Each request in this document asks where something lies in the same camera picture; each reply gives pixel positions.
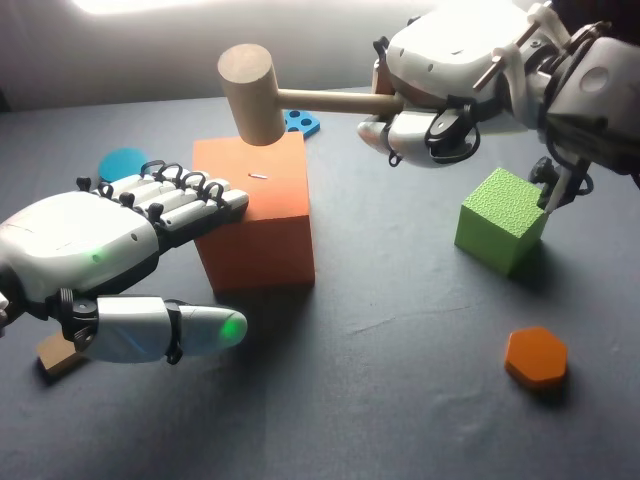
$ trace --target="green block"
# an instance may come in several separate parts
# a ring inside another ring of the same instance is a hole
[[[462,204],[455,244],[508,275],[547,223],[539,197],[538,187],[498,168]]]

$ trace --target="wooden mallet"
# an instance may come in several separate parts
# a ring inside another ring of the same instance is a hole
[[[400,113],[393,95],[278,89],[269,52],[260,45],[236,45],[222,54],[218,72],[240,137],[250,145],[270,145],[285,132],[282,109],[323,112]]]

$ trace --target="white wall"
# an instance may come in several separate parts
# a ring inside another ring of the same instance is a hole
[[[216,62],[237,43],[269,49],[283,88],[368,85],[373,40],[438,1],[208,0],[91,15],[71,0],[0,0],[0,89],[14,110],[220,96]]]

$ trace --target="brown wooden block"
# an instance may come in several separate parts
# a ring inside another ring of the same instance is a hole
[[[302,133],[287,133],[264,147],[239,137],[201,140],[193,168],[249,194],[240,223],[196,240],[216,293],[315,281]]]
[[[58,332],[44,339],[37,347],[40,363],[51,376],[58,376],[83,362],[85,357],[76,352],[73,343]]]

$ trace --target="blue disc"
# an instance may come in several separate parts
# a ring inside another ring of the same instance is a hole
[[[137,148],[119,148],[109,153],[102,162],[98,173],[107,182],[115,182],[121,178],[140,173],[142,165],[147,163],[148,157]]]

